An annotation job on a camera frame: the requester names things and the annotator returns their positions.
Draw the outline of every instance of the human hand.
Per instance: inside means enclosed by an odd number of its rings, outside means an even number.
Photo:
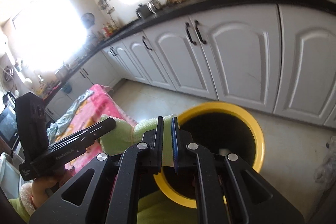
[[[69,170],[65,169],[65,173],[62,176],[45,176],[36,178],[31,186],[31,191],[33,194],[31,201],[34,207],[36,209],[39,208],[49,198],[45,192],[46,189],[52,188],[56,185],[57,182],[61,187],[71,178],[71,176],[72,175],[70,174]]]

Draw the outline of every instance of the pink blanket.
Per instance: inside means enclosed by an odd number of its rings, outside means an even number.
[[[135,126],[137,122],[128,116],[112,100],[112,98],[106,92],[108,89],[110,88],[101,85],[93,85],[90,90],[93,90],[94,93],[80,105],[67,130],[62,135],[60,135],[56,141],[61,140],[64,137],[67,137],[81,129],[87,128],[96,122],[99,122],[102,114],[123,119],[132,126]],[[65,167],[68,168],[74,175],[101,152],[102,150],[99,142],[95,141],[93,145],[87,148],[86,153],[70,161],[65,165]]]

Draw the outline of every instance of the black countertop edge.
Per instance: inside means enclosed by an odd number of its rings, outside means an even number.
[[[150,16],[146,19],[137,19],[122,27],[112,37],[105,42],[101,42],[94,51],[85,56],[80,63],[63,79],[63,81],[55,88],[47,98],[44,99],[47,105],[55,94],[65,85],[65,83],[75,74],[92,56],[102,49],[118,42],[121,39],[136,34],[148,27],[156,24],[172,20],[177,17],[198,13],[201,11],[217,9],[221,7],[246,5],[246,4],[288,4],[302,7],[313,8],[327,13],[336,15],[336,0],[190,0],[184,3],[167,7],[160,11],[157,15]]]

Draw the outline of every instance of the sleeve cuff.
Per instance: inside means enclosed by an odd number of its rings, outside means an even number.
[[[33,212],[35,212],[34,205],[32,204],[32,183],[26,182],[24,185],[21,186],[20,192],[19,192],[19,199],[27,211],[27,213],[31,216]]]

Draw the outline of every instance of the window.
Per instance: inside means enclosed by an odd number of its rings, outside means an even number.
[[[31,70],[55,71],[86,40],[86,29],[69,0],[34,0],[14,19],[21,56]]]

